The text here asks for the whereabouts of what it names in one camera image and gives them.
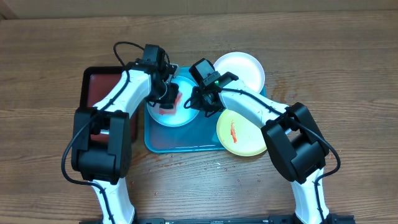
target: black cable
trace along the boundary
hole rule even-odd
[[[112,213],[111,213],[111,209],[110,209],[110,207],[109,207],[109,202],[108,202],[108,198],[107,198],[107,196],[106,196],[106,194],[105,194],[105,189],[102,188],[102,186],[100,186],[99,184],[94,183],[94,182],[85,182],[85,181],[79,181],[79,180],[74,180],[74,179],[72,179],[72,178],[67,174],[67,172],[66,172],[66,170],[65,170],[65,163],[66,163],[68,153],[69,153],[70,149],[72,148],[73,143],[76,141],[76,139],[79,137],[79,135],[83,132],[83,130],[84,130],[87,126],[89,126],[89,125],[91,124],[91,122],[93,122],[93,120],[94,120],[100,113],[102,113],[104,110],[106,110],[109,106],[111,106],[111,105],[115,102],[115,100],[120,96],[120,94],[124,91],[124,89],[126,89],[127,85],[128,85],[129,82],[130,82],[130,73],[129,73],[128,70],[126,70],[126,65],[124,64],[124,62],[122,61],[122,59],[120,58],[120,56],[119,56],[119,54],[118,54],[118,52],[117,52],[117,50],[116,50],[116,47],[117,47],[118,45],[120,45],[120,44],[129,44],[129,45],[133,45],[133,46],[135,46],[135,47],[138,47],[138,48],[140,48],[141,50],[144,50],[143,47],[141,47],[140,45],[137,45],[137,44],[135,44],[135,43],[132,43],[132,42],[120,41],[120,42],[116,42],[116,43],[113,45],[113,52],[114,52],[116,58],[119,60],[120,64],[122,65],[122,71],[125,70],[126,73],[127,73],[126,82],[124,83],[124,85],[122,86],[122,88],[113,96],[113,98],[110,99],[109,102],[108,102],[104,107],[102,107],[94,116],[92,116],[91,119],[90,119],[82,128],[80,128],[80,130],[75,134],[75,136],[72,138],[72,140],[69,142],[67,148],[65,149],[65,152],[63,153],[62,161],[61,161],[61,171],[62,171],[62,174],[63,174],[64,178],[65,178],[67,181],[69,181],[69,182],[71,182],[71,183],[73,183],[73,184],[94,186],[94,187],[96,187],[96,188],[99,189],[99,192],[100,192],[100,193],[103,195],[103,197],[104,197],[104,202],[105,202],[106,211],[107,211],[107,213],[108,213],[108,215],[109,215],[109,219],[111,220],[112,224],[115,224],[115,221],[114,221],[113,215],[112,215]]]
[[[164,52],[164,55],[167,58],[167,68],[164,70],[164,73],[161,76],[163,80],[166,79],[166,76],[169,74],[168,70],[170,69],[170,58],[169,58],[169,55],[168,55],[168,53],[166,51]]]
[[[198,95],[191,94],[191,96],[184,103],[185,109],[190,109],[190,108],[192,108],[192,106],[195,106],[197,103],[201,102],[200,106],[203,107],[203,110],[205,110],[205,111],[210,110],[210,108],[208,108],[208,104],[206,104],[205,99],[203,98],[203,95],[206,93],[213,93],[216,91],[210,90],[210,91],[206,92],[203,89],[204,89],[203,82],[201,82],[201,83],[199,83],[199,91],[198,91],[199,94]]]
[[[235,90],[235,89],[230,89],[230,88],[222,88],[221,90],[222,91],[232,91],[232,92],[236,92],[236,93],[240,93],[240,94],[244,94],[244,95],[250,96],[252,99],[256,100],[258,103],[260,103],[265,108],[269,109],[271,112],[273,112],[273,113],[275,113],[277,115],[283,115],[283,113],[275,110],[273,107],[271,107],[268,104],[266,104],[265,102],[261,101],[259,98],[255,97],[253,94],[248,93],[248,92],[246,92],[244,90]],[[314,181],[314,184],[315,184],[315,195],[317,197],[318,210],[319,210],[319,213],[320,213],[321,218],[322,218],[322,223],[325,223],[325,218],[323,217],[323,211],[322,211],[321,202],[320,202],[320,199],[319,199],[318,183],[319,183],[319,180],[321,180],[322,178],[330,176],[330,175],[334,174],[335,172],[337,172],[340,169],[340,166],[341,166],[340,157],[338,156],[336,150],[326,140],[324,140],[322,137],[320,137],[319,135],[315,134],[313,131],[311,131],[310,129],[308,129],[304,125],[300,124],[298,121],[294,120],[293,118],[291,118],[289,116],[288,116],[288,118],[290,118],[290,120],[295,125],[297,125],[298,127],[308,131],[314,137],[316,137],[319,141],[321,141],[323,144],[325,144],[330,149],[330,151],[333,153],[333,155],[336,157],[336,161],[337,161],[336,168],[334,168],[333,170],[327,172],[326,174],[322,174],[321,176],[317,177],[315,179],[315,181]]]

